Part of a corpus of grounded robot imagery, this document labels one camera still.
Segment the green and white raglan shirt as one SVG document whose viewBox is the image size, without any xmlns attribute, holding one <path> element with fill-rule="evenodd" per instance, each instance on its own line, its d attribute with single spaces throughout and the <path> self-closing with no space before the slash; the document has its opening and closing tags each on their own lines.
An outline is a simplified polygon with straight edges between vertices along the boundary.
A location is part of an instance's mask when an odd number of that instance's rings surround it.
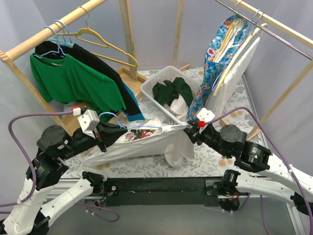
<svg viewBox="0 0 313 235">
<path fill-rule="evenodd" d="M 182 77 L 176 77 L 173 81 L 164 80 L 162 83 L 156 83 L 152 92 L 154 100 L 166 108 L 177 120 L 187 121 L 187 112 L 194 97 L 190 86 Z"/>
</svg>

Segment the white t shirt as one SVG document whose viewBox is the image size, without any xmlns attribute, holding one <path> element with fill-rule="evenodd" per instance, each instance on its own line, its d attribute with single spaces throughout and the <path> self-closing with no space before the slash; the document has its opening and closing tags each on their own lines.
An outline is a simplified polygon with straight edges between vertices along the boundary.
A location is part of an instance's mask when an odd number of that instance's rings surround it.
<svg viewBox="0 0 313 235">
<path fill-rule="evenodd" d="M 182 166 L 182 159 L 194 158 L 194 144 L 184 129 L 187 124 L 160 126 L 157 119 L 147 123 L 154 132 L 147 137 L 135 139 L 131 132 L 122 135 L 106 152 L 95 149 L 81 162 L 81 168 L 96 172 L 97 166 L 112 161 L 140 156 L 163 155 L 167 164 L 174 168 Z"/>
</svg>

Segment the bright green t shirt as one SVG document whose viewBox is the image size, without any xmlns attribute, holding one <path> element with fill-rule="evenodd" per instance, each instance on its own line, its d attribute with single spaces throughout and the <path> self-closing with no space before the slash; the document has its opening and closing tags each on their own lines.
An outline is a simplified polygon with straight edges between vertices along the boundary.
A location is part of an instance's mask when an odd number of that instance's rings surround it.
<svg viewBox="0 0 313 235">
<path fill-rule="evenodd" d="M 117 84 L 106 75 L 67 54 L 50 59 L 36 53 L 30 55 L 32 74 L 47 103 L 62 104 L 84 101 L 98 114 L 126 109 Z"/>
</svg>

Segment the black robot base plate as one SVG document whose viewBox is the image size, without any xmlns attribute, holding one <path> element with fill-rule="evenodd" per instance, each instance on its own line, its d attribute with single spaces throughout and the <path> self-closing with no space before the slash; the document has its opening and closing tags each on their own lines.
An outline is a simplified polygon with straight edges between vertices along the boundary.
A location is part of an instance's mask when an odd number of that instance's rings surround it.
<svg viewBox="0 0 313 235">
<path fill-rule="evenodd" d="M 107 207 L 135 205 L 218 206 L 218 197 L 208 189 L 221 177 L 108 178 L 89 177 L 92 194 L 104 195 Z"/>
</svg>

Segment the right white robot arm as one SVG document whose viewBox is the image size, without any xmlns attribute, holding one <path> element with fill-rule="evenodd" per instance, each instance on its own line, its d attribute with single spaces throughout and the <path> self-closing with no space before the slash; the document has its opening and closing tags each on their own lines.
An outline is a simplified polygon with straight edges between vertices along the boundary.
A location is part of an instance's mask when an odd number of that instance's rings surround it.
<svg viewBox="0 0 313 235">
<path fill-rule="evenodd" d="M 235 125 L 226 125 L 217 131 L 204 121 L 188 121 L 185 133 L 192 143 L 206 144 L 225 158 L 235 158 L 239 169 L 257 173 L 262 178 L 244 176 L 236 170 L 226 170 L 220 181 L 208 190 L 216 195 L 253 193 L 281 200 L 309 215 L 313 212 L 313 178 L 287 167 L 266 147 L 246 141 L 246 132 Z"/>
</svg>

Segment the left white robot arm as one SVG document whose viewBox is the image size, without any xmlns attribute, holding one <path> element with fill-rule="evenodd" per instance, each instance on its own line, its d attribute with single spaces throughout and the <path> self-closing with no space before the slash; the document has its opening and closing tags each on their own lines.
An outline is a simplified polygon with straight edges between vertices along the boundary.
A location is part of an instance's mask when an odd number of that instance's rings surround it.
<svg viewBox="0 0 313 235">
<path fill-rule="evenodd" d="M 65 160 L 95 146 L 106 152 L 126 132 L 125 128 L 104 122 L 96 126 L 94 137 L 84 134 L 80 128 L 73 136 L 59 125 L 46 128 L 37 141 L 38 152 L 32 161 L 34 170 L 27 170 L 19 203 L 0 222 L 0 233 L 45 235 L 53 223 L 81 199 L 89 195 L 101 195 L 105 188 L 104 176 L 84 171 L 74 186 L 47 204 L 44 203 L 68 170 Z"/>
</svg>

